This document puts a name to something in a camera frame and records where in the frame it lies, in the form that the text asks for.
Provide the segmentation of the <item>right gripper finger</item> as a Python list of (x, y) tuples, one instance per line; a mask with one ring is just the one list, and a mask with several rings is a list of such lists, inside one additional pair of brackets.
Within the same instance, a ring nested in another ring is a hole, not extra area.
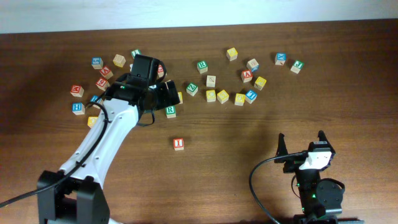
[(287, 151), (287, 147), (286, 147), (286, 144), (285, 144), (285, 140), (284, 140), (284, 134), (282, 134), (282, 133), (279, 133), (279, 136), (278, 136), (278, 146), (277, 146), (277, 151), (276, 151), (276, 156), (277, 157), (279, 157), (279, 156), (286, 156), (287, 154), (288, 154), (288, 151)]
[(319, 132), (318, 132), (318, 141), (321, 144), (328, 144), (329, 143), (329, 141), (327, 140), (326, 134), (322, 130), (319, 130)]

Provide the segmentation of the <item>yellow C block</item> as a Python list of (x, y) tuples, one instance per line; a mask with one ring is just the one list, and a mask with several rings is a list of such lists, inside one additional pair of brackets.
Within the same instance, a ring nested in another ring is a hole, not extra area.
[(207, 90), (206, 91), (206, 101), (208, 103), (216, 101), (216, 93), (214, 90)]

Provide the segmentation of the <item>red I block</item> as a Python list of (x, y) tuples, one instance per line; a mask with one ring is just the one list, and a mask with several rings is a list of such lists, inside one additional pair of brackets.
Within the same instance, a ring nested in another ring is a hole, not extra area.
[(173, 146), (176, 151), (184, 150), (184, 141), (182, 138), (174, 139)]

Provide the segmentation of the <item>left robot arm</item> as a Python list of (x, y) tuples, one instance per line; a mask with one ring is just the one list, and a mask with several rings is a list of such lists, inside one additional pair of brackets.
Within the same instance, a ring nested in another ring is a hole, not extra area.
[(158, 76), (164, 66), (136, 55), (131, 71), (105, 90), (98, 119), (78, 149), (58, 172), (39, 177), (39, 223), (114, 223), (103, 185), (121, 143), (142, 115), (180, 102), (175, 83)]

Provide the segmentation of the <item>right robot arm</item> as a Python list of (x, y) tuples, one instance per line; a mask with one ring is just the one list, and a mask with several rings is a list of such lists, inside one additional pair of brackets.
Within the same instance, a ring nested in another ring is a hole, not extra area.
[(345, 185), (335, 179), (320, 177), (320, 172), (331, 165), (336, 152), (323, 131), (308, 149), (296, 154), (288, 153), (284, 135), (279, 134), (276, 156), (283, 163), (285, 174), (293, 173), (297, 181), (302, 214), (294, 215), (294, 223), (364, 223), (357, 218), (339, 219), (342, 214)]

